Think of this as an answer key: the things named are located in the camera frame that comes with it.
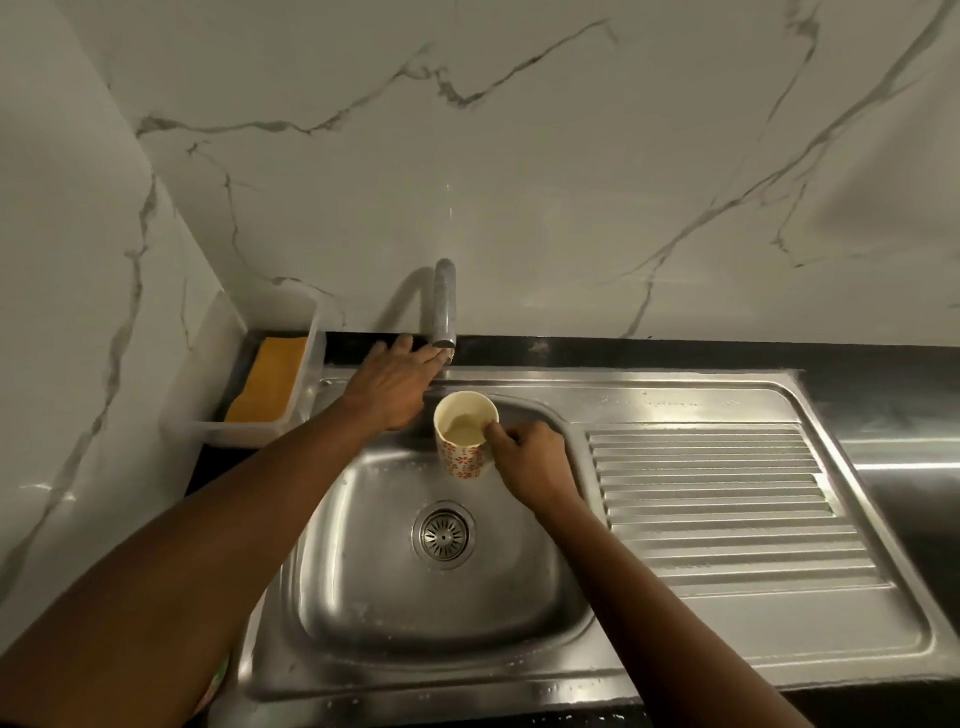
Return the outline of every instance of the left hand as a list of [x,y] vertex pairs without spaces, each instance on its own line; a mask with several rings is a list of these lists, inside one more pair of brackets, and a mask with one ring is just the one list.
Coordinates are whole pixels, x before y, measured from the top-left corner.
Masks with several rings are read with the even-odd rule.
[[370,418],[376,431],[400,429],[423,409],[423,392],[446,364],[448,352],[427,344],[413,351],[414,337],[398,337],[387,349],[376,342],[341,397],[341,402]]

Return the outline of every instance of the right hand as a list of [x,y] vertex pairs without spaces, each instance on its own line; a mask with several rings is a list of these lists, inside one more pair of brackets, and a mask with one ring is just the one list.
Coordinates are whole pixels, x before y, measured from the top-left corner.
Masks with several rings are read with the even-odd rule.
[[558,505],[583,503],[566,458],[564,436],[544,422],[484,427],[493,460],[512,494],[537,516]]

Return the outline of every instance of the faucet spout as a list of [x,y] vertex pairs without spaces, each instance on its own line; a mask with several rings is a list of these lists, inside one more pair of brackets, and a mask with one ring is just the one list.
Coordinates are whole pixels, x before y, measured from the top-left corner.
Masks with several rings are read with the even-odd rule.
[[447,361],[457,348],[457,267],[449,258],[437,261],[433,278],[433,337],[439,349],[450,349]]

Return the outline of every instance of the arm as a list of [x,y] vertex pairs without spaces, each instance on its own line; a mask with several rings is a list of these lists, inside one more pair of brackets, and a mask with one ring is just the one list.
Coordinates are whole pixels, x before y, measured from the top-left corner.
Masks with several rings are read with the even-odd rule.
[[577,492],[544,423],[487,426],[496,467],[566,556],[650,715],[664,725],[809,726],[621,544]]
[[0,658],[0,720],[181,726],[321,498],[446,362],[382,342],[323,414],[147,524]]

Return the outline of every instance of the hand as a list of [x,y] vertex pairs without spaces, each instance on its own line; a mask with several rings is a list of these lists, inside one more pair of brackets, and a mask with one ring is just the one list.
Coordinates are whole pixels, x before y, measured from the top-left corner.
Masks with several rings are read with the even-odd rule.
[[423,409],[423,392],[446,364],[446,349],[427,345],[413,352],[413,346],[414,337],[408,333],[389,350],[382,341],[376,342],[340,398],[376,432],[409,424]]
[[489,423],[484,436],[503,482],[538,517],[557,505],[583,503],[566,458],[564,436],[550,425],[524,423],[505,430],[500,423]]

